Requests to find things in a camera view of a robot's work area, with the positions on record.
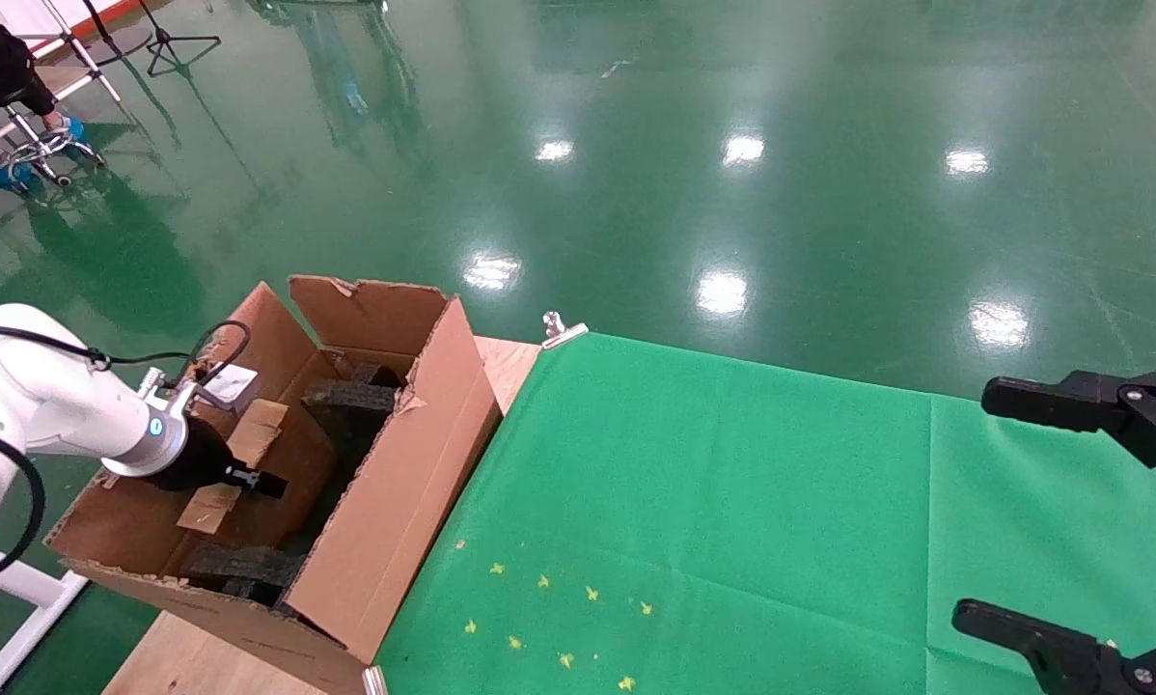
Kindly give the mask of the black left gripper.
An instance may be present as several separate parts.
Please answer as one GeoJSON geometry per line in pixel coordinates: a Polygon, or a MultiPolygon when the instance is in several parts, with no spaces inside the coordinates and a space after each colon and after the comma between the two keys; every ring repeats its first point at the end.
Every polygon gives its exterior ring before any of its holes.
{"type": "Polygon", "coordinates": [[[164,470],[143,480],[165,491],[194,491],[212,485],[229,485],[244,491],[282,500],[288,481],[271,472],[252,470],[234,456],[227,439],[209,423],[185,417],[186,436],[181,452],[164,470]]]}

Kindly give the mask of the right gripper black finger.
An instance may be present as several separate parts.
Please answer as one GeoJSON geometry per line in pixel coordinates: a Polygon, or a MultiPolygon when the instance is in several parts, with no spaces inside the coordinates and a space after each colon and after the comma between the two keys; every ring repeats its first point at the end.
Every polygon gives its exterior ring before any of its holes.
{"type": "Polygon", "coordinates": [[[963,598],[953,628],[1022,655],[1045,694],[1156,694],[1155,650],[1126,658],[1091,634],[963,598]]]}
{"type": "Polygon", "coordinates": [[[1156,371],[1129,377],[1072,371],[1053,384],[998,375],[985,383],[981,408],[1055,430],[1106,432],[1156,472],[1156,371]]]}

